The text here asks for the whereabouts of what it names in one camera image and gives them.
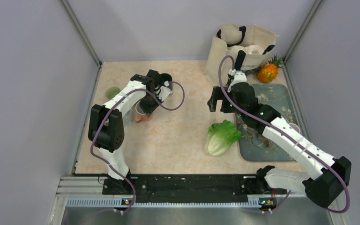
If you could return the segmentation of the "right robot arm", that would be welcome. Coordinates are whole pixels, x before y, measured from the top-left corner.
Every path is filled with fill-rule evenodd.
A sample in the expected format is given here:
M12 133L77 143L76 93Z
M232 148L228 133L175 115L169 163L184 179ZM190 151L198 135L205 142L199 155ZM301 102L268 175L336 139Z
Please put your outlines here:
M260 192L269 193L274 188L281 188L302 193L326 209L344 193L345 207L337 212L348 211L351 204L348 185L352 168L348 158L334 157L295 131L272 106L261 104L254 88L246 82L231 87L213 87L207 102L211 112L216 111L218 100L222 101L221 112L239 115L248 127L273 141L305 169L304 172L274 166L259 169L256 187Z

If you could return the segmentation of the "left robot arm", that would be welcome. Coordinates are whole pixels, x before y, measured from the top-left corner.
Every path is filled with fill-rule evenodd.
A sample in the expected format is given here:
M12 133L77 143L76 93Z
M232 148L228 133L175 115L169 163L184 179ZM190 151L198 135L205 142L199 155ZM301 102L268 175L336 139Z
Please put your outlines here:
M132 186L126 178L130 170L121 149L125 138L123 118L135 107L150 117L171 95L172 80L170 74L152 69L146 75L134 75L115 97L102 105L95 104L90 111L88 138L101 152L109 169L109 179L121 194L129 192Z

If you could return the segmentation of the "pink mug large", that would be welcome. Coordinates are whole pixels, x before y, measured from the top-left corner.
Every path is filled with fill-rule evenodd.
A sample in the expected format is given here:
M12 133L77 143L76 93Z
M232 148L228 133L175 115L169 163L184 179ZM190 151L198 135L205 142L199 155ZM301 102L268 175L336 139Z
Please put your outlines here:
M141 122L146 122L151 120L152 115L148 115L146 114L143 109L140 107L140 103L138 102L135 105L135 118L134 118L134 122L135 123L141 123Z

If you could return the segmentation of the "dark teal mug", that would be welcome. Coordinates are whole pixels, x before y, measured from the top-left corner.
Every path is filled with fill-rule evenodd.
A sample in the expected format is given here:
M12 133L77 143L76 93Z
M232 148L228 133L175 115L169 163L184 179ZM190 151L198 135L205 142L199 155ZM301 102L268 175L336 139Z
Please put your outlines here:
M168 73L161 73L162 78L162 86L165 86L169 88L171 91L173 91L173 78Z

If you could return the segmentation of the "light green mug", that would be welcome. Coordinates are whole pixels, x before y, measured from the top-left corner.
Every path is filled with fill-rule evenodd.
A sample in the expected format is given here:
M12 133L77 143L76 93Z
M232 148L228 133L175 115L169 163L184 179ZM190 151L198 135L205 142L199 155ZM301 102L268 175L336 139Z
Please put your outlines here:
M120 92L121 92L121 89L119 87L113 86L113 87L108 88L105 91L105 97L107 99L112 99Z

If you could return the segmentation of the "white grey mug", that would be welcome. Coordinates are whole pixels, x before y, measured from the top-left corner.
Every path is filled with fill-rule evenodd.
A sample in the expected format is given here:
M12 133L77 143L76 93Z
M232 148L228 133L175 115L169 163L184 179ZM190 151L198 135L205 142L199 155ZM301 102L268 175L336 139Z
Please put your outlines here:
M123 125L125 127L132 125L134 123L134 119L134 110L130 109L123 117Z

